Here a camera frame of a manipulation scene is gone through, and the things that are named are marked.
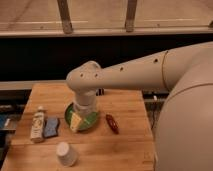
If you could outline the white gripper yellow tag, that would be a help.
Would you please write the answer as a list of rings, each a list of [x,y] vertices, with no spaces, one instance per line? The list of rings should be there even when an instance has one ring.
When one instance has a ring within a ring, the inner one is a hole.
[[[73,98],[74,110],[81,116],[97,112],[96,92],[75,92]]]

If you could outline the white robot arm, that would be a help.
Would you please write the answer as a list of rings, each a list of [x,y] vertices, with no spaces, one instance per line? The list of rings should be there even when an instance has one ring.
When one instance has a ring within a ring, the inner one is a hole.
[[[213,171],[213,41],[108,67],[88,61],[66,83],[83,114],[99,89],[165,93],[154,130],[154,171]]]

